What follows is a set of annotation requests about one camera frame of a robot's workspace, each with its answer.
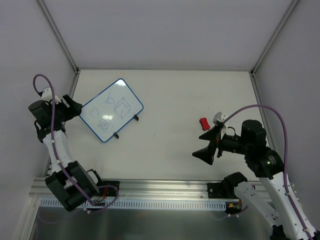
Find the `red black whiteboard eraser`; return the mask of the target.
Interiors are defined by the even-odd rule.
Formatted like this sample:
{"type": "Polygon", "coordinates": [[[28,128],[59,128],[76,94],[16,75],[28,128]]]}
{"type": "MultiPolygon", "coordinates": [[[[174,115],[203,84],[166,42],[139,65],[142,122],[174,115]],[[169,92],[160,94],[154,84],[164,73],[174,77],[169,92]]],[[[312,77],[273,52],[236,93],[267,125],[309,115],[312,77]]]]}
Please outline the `red black whiteboard eraser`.
{"type": "Polygon", "coordinates": [[[200,123],[201,128],[202,128],[203,131],[210,130],[211,126],[210,126],[210,124],[208,122],[208,119],[206,117],[200,118],[199,123],[200,123]]]}

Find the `blue framed whiteboard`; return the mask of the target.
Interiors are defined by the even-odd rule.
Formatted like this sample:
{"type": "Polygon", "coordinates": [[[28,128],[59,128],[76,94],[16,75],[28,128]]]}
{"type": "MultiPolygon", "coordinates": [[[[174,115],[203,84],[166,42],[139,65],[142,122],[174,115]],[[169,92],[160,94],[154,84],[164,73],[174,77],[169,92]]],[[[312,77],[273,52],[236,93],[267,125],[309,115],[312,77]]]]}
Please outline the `blue framed whiteboard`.
{"type": "Polygon", "coordinates": [[[109,141],[144,109],[144,105],[119,78],[83,105],[80,118],[103,143],[109,141]]]}

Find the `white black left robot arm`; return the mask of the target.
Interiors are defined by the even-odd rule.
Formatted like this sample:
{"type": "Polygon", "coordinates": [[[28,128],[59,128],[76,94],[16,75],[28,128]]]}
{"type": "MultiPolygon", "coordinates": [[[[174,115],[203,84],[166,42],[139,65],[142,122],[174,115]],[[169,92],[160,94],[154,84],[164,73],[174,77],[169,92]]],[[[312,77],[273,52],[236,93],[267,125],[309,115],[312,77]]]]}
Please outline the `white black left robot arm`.
{"type": "Polygon", "coordinates": [[[49,152],[51,175],[45,178],[46,186],[69,212],[85,202],[94,206],[92,198],[104,191],[104,183],[98,176],[92,178],[73,160],[64,126],[81,114],[83,106],[67,94],[59,99],[43,90],[39,96],[40,100],[32,103],[28,110],[35,117],[37,138],[49,152]]]}

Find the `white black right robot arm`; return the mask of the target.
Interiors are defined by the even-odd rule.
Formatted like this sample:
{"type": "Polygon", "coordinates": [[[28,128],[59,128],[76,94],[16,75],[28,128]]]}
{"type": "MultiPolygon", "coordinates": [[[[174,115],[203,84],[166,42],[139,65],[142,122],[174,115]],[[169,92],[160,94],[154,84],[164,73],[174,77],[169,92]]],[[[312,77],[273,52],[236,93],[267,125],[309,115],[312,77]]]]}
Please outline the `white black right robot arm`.
{"type": "Polygon", "coordinates": [[[292,192],[285,166],[280,155],[269,148],[266,130],[257,120],[245,120],[240,135],[221,135],[223,123],[217,122],[199,139],[207,140],[208,146],[192,153],[205,163],[212,165],[214,158],[223,152],[244,156],[248,168],[259,179],[270,196],[269,205],[248,182],[241,172],[226,176],[217,187],[228,198],[244,201],[247,207],[259,216],[267,227],[271,240],[318,240],[316,230],[303,213],[292,192]]]}

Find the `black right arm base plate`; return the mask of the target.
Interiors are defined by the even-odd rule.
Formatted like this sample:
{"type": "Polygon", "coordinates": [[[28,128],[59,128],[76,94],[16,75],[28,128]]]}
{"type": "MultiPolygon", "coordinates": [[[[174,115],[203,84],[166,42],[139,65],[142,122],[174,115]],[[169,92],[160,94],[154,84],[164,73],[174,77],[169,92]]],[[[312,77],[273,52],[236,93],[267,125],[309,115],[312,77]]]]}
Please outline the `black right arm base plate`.
{"type": "Polygon", "coordinates": [[[227,183],[209,182],[206,184],[209,199],[236,199],[234,191],[227,183]]]}

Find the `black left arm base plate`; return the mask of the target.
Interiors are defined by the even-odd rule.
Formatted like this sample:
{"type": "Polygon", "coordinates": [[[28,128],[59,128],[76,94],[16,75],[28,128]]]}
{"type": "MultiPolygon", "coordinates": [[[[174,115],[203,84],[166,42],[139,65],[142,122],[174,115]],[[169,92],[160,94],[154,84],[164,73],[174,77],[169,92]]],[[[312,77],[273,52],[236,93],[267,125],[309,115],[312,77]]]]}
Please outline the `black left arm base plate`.
{"type": "Polygon", "coordinates": [[[120,181],[102,180],[97,183],[99,196],[102,198],[116,197],[117,191],[120,189],[120,181]]]}

